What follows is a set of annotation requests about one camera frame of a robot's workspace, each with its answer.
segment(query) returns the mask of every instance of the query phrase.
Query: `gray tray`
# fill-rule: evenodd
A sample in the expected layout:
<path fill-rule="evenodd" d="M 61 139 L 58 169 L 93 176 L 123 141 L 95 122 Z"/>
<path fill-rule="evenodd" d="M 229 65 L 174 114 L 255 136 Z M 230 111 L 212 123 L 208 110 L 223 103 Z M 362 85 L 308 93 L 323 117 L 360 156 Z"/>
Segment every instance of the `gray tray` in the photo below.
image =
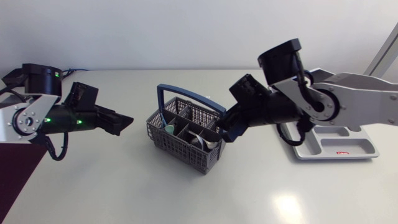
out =
<path fill-rule="evenodd" d="M 294 140 L 300 139 L 295 125 L 282 125 L 285 134 Z M 315 126 L 305 135 L 304 143 L 293 149 L 299 159 L 366 159 L 379 156 L 379 151 L 362 127 L 352 131 L 347 127 Z"/>

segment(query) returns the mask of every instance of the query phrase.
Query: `white table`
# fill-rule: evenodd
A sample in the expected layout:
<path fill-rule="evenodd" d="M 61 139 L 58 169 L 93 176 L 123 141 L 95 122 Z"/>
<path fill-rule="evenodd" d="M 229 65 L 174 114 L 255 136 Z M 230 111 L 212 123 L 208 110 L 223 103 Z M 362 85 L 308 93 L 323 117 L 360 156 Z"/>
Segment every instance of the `white table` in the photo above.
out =
<path fill-rule="evenodd" d="M 97 105 L 134 122 L 120 137 L 70 133 L 65 159 L 44 157 L 4 223 L 397 222 L 397 127 L 366 126 L 381 155 L 355 161 L 300 161 L 274 126 L 249 128 L 207 175 L 154 146 L 146 119 L 157 109 L 158 84 L 230 108 L 228 88 L 245 73 L 265 83 L 260 70 L 76 72 L 64 81 L 64 98 L 72 82 L 95 86 Z M 58 149 L 61 137 L 52 135 Z"/>

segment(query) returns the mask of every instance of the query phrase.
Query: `basket handle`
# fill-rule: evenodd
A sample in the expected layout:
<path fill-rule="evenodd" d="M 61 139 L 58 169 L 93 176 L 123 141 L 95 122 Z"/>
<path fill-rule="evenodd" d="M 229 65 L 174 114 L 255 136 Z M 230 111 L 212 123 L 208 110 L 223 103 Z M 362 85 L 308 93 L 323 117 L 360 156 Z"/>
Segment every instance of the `basket handle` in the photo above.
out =
<path fill-rule="evenodd" d="M 221 105 L 215 103 L 214 101 L 209 100 L 208 98 L 205 98 L 199 94 L 196 94 L 194 92 L 184 90 L 183 88 L 179 88 L 176 86 L 172 85 L 166 85 L 166 84 L 159 84 L 157 86 L 157 102 L 159 104 L 159 111 L 163 113 L 163 108 L 164 108 L 164 90 L 166 91 L 171 91 L 173 93 L 178 93 L 183 96 L 187 96 L 193 100 L 196 100 L 209 108 L 217 111 L 220 114 L 220 118 L 222 118 L 225 115 L 226 109 L 222 107 Z"/>

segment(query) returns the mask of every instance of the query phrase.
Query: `black cylindrical actuator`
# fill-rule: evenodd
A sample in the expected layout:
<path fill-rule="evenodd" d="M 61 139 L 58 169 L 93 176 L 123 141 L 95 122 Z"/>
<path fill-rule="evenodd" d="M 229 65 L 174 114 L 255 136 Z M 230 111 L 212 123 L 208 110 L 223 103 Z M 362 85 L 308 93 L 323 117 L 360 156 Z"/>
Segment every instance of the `black cylindrical actuator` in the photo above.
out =
<path fill-rule="evenodd" d="M 95 129 L 96 121 L 96 111 L 76 112 L 65 105 L 53 105 L 40 130 L 44 134 L 86 131 Z"/>
<path fill-rule="evenodd" d="M 61 98 L 62 71 L 60 69 L 25 63 L 22 64 L 22 74 L 28 76 L 25 81 L 25 93 L 41 93 Z"/>

